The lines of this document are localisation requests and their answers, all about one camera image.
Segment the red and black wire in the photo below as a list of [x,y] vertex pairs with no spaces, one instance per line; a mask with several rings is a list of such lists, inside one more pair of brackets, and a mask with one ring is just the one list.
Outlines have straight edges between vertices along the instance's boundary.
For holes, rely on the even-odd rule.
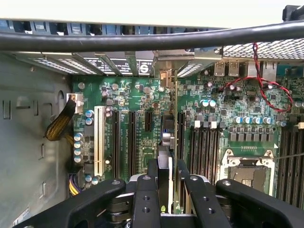
[[[261,96],[265,100],[266,104],[269,105],[270,108],[276,110],[277,112],[288,112],[291,109],[292,103],[293,103],[293,99],[291,97],[291,94],[289,93],[289,90],[286,89],[285,87],[281,86],[277,82],[267,81],[267,80],[265,80],[264,78],[261,77],[261,75],[260,75],[260,65],[259,65],[259,62],[258,62],[258,55],[257,55],[257,49],[258,49],[257,43],[253,43],[252,49],[253,49],[253,53],[254,53],[253,60],[255,62],[255,66],[256,66],[256,77],[250,77],[250,76],[244,77],[244,78],[239,77],[236,80],[227,83],[224,87],[220,88],[219,90],[220,91],[224,91],[228,86],[230,86],[230,85],[232,85],[232,84],[234,84],[236,82],[239,82],[239,81],[243,81],[243,80],[257,80],[258,84],[259,84],[259,87],[260,87]],[[289,99],[289,102],[290,102],[289,105],[288,105],[288,107],[286,109],[277,108],[273,104],[271,104],[270,101],[268,101],[268,98],[267,98],[267,96],[265,94],[265,90],[263,88],[263,82],[266,82],[269,85],[275,85],[277,89],[281,89],[281,90],[283,90],[285,92],[285,94],[286,94],[286,96],[287,96],[287,98]]]

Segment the motherboard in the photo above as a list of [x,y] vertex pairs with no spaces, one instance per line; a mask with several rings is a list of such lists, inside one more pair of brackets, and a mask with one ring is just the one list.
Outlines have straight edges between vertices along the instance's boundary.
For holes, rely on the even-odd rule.
[[[161,78],[74,76],[72,95],[83,99],[83,110],[74,115],[79,187],[85,190],[108,178],[128,181],[146,173],[159,146],[167,147],[173,157],[177,142],[178,159],[186,162],[190,173],[203,175],[212,184],[235,179],[302,207],[304,190],[295,184],[304,180],[302,156],[277,158],[303,150],[290,144],[304,136],[300,128],[291,127],[304,122],[303,68],[278,65],[276,70],[276,81],[294,98],[289,112],[271,109],[256,80],[219,91],[238,76],[217,75],[211,69],[166,86]],[[282,91],[269,87],[265,93],[274,106],[288,105]]]

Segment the screw hole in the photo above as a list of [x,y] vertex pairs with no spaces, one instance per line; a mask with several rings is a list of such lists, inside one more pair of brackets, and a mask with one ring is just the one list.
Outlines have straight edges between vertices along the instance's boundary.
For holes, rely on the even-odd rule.
[[215,210],[214,210],[214,209],[209,208],[209,214],[214,214],[214,213],[215,213]]
[[150,210],[150,208],[143,208],[142,211],[143,211],[143,213],[149,213],[151,210]]

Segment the white pci slot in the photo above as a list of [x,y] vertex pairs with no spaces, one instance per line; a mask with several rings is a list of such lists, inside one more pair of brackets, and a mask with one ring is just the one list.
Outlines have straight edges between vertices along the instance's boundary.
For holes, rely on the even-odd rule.
[[105,169],[105,106],[95,106],[94,115],[94,175],[102,176]]

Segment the black expansion slot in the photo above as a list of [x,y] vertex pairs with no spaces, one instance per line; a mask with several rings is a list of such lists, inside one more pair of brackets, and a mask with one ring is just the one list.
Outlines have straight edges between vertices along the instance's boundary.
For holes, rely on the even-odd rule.
[[112,117],[112,171],[113,178],[120,178],[120,113],[117,110],[113,111]]
[[190,133],[190,172],[205,176],[211,184],[217,177],[219,151],[219,129],[191,129]]
[[146,111],[144,114],[144,130],[145,132],[151,132],[152,131],[152,117],[153,112],[152,111]]
[[[280,157],[304,152],[304,131],[282,129]],[[304,156],[279,159],[276,197],[298,208],[304,203]]]
[[129,111],[128,130],[128,176],[136,174],[136,112]]
[[185,113],[177,115],[177,159],[184,159],[184,143],[185,143]]

